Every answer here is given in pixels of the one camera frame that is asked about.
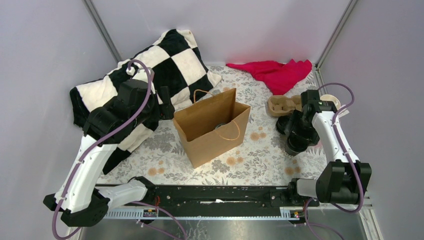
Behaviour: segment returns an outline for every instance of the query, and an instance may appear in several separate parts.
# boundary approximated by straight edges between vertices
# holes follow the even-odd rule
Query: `red cloth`
[[[312,63],[309,60],[295,62],[292,59],[287,64],[276,61],[254,61],[226,65],[250,73],[254,79],[264,82],[273,95],[284,95],[312,71]]]

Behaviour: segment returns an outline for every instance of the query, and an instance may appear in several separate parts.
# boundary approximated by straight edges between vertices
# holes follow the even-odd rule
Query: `black and white checkered blanket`
[[[138,68],[141,67],[137,67],[137,63],[127,73],[128,62],[131,59],[119,62],[117,68],[102,79],[78,85],[70,91],[75,125],[82,128],[89,113],[116,96],[120,84],[137,73]],[[220,75],[206,68],[195,38],[189,30],[173,29],[164,32],[153,45],[137,53],[134,59],[142,61],[147,67],[153,69],[154,88],[168,86],[171,103],[176,110],[193,104],[193,94],[196,89],[209,91],[222,79]],[[146,73],[143,71],[135,74],[133,78],[147,81]],[[204,95],[204,92],[197,91],[196,99]],[[160,92],[158,92],[158,98],[161,104]],[[103,168],[103,173],[107,174],[129,157],[156,130],[158,124],[157,121],[147,120],[138,125],[118,145]]]

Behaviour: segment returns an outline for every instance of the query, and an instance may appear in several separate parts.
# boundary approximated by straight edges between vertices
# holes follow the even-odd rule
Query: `brown paper bag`
[[[194,168],[243,143],[251,107],[236,102],[236,89],[175,112],[175,125]]]

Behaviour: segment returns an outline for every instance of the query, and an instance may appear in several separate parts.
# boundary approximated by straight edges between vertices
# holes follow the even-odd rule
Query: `purple cable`
[[[146,206],[146,207],[150,207],[150,208],[154,208],[154,209],[157,209],[157,210],[159,210],[159,211],[162,211],[162,212],[164,212],[166,215],[168,215],[168,216],[170,216],[171,218],[172,218],[172,220],[174,220],[175,222],[176,222],[176,224],[178,225],[178,227],[181,229],[181,231],[182,231],[182,233],[184,234],[184,239],[181,239],[181,238],[178,238],[178,237],[176,237],[176,236],[174,236],[174,235],[172,235],[172,234],[170,234],[169,232],[166,232],[166,231],[164,231],[164,230],[162,230],[162,229],[159,229],[159,228],[157,228],[157,227],[154,227],[154,226],[150,226],[149,224],[145,224],[144,226],[147,226],[147,227],[149,227],[149,228],[151,228],[151,229],[154,229],[154,230],[157,230],[157,231],[159,231],[159,232],[161,232],[161,233],[163,233],[163,234],[165,234],[165,235],[168,235],[168,236],[170,236],[171,238],[174,238],[174,239],[177,239],[177,240],[187,240],[189,237],[187,236],[187,232],[186,232],[186,230],[184,230],[184,228],[183,228],[183,226],[181,225],[181,223],[174,217],[174,216],[172,216],[171,215],[171,213],[169,213],[168,211],[166,211],[165,209],[163,209],[163,208],[160,208],[160,207],[158,207],[158,206],[153,206],[153,205],[150,205],[150,204],[147,204],[147,203],[144,203],[144,202],[140,202],[140,201],[133,201],[133,202],[131,202],[132,204],[138,204],[138,205],[142,205],[142,206]]]
[[[364,189],[362,188],[361,179],[359,178],[359,174],[358,174],[358,171],[357,171],[357,169],[355,167],[354,161],[352,160],[351,156],[349,155],[348,149],[346,148],[345,144],[343,143],[342,137],[340,136],[340,133],[339,133],[339,129],[337,128],[337,125],[335,123],[336,123],[336,120],[337,120],[336,119],[337,116],[343,110],[345,110],[346,108],[348,108],[352,104],[354,104],[354,102],[355,102],[355,96],[354,96],[354,92],[348,86],[346,86],[346,85],[344,85],[342,83],[338,83],[338,82],[331,82],[331,83],[324,84],[324,85],[320,86],[318,88],[318,90],[322,89],[323,87],[329,86],[329,85],[338,85],[338,86],[344,87],[345,89],[347,89],[349,91],[350,96],[352,97],[352,100],[348,104],[346,104],[345,106],[341,107],[334,114],[334,116],[332,117],[332,122],[333,122],[333,129],[334,129],[335,137],[337,138],[338,143],[340,144],[341,149],[345,153],[344,155],[346,156],[347,160],[349,161],[350,167],[353,170],[353,175],[355,176],[355,179],[356,179],[356,182],[357,182],[357,185],[358,185],[358,190],[359,190],[359,204],[358,204],[358,207],[356,209],[354,209],[354,210],[347,210],[347,209],[345,209],[345,208],[343,208],[343,207],[341,207],[341,206],[339,206],[339,205],[337,205],[335,203],[333,205],[336,208],[342,210],[343,212],[354,214],[354,213],[359,212],[361,210],[362,206],[364,205]]]
[[[319,240],[323,240],[322,238],[320,238],[318,236],[318,234],[312,229],[312,226],[316,226],[316,227],[321,227],[321,228],[325,228],[325,229],[329,229],[331,231],[333,231],[335,234],[337,234],[342,240],[345,240],[345,238],[343,237],[343,235],[338,232],[336,229],[330,227],[330,226],[326,226],[323,224],[319,224],[319,223],[310,223],[309,219],[308,219],[308,205],[309,203],[312,201],[312,197],[309,198],[309,200],[306,202],[305,204],[305,221],[306,221],[306,225],[308,226],[309,230],[313,233],[313,235],[315,235],[315,237]]]
[[[68,180],[66,181],[65,187],[63,188],[63,192],[62,192],[62,199],[59,200],[59,202],[57,203],[56,209],[54,210],[54,214],[53,214],[53,220],[51,222],[51,230],[53,231],[53,235],[57,240],[66,240],[69,239],[70,237],[72,237],[73,235],[75,235],[80,229],[81,227],[78,227],[75,231],[73,231],[71,234],[69,234],[68,236],[62,237],[58,235],[58,231],[56,229],[56,221],[58,219],[58,214],[59,214],[59,210],[61,209],[61,206],[64,202],[64,198],[66,197],[66,195],[68,194],[68,190],[69,187],[71,185],[72,180],[74,179],[75,174],[77,173],[78,168],[80,167],[81,162],[84,160],[84,158],[89,154],[89,152],[91,150],[93,150],[97,145],[103,143],[105,140],[107,140],[108,138],[112,137],[113,135],[115,135],[117,132],[121,131],[123,128],[125,128],[127,125],[129,125],[132,121],[134,121],[134,119],[136,119],[136,117],[143,111],[143,109],[145,108],[149,97],[150,97],[150,93],[151,93],[151,89],[152,89],[152,81],[153,81],[153,75],[150,74],[149,69],[147,68],[147,66],[142,63],[141,61],[137,60],[137,59],[132,59],[128,62],[128,67],[127,69],[131,68],[131,65],[136,62],[138,64],[140,64],[144,71],[147,74],[147,94],[146,97],[144,98],[143,103],[141,104],[141,106],[138,108],[138,110],[134,113],[134,115],[132,115],[126,122],[124,122],[121,126],[117,127],[115,130],[111,131],[110,133],[106,134],[104,137],[100,138],[99,140],[97,140],[95,143],[93,143],[90,147],[87,148],[87,150],[85,150],[81,157],[79,157],[78,161],[79,163],[77,163],[75,165],[75,167],[73,168],[72,172],[69,175]]]

